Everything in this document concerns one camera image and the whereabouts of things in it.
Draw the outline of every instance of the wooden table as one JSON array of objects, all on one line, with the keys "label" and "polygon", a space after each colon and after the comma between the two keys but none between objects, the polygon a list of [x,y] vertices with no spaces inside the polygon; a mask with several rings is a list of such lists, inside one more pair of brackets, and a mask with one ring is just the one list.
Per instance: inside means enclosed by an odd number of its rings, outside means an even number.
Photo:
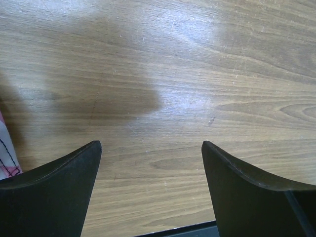
[{"label": "wooden table", "polygon": [[316,184],[314,0],[2,0],[0,109],[24,171],[91,140],[82,236],[214,220],[203,140]]}]

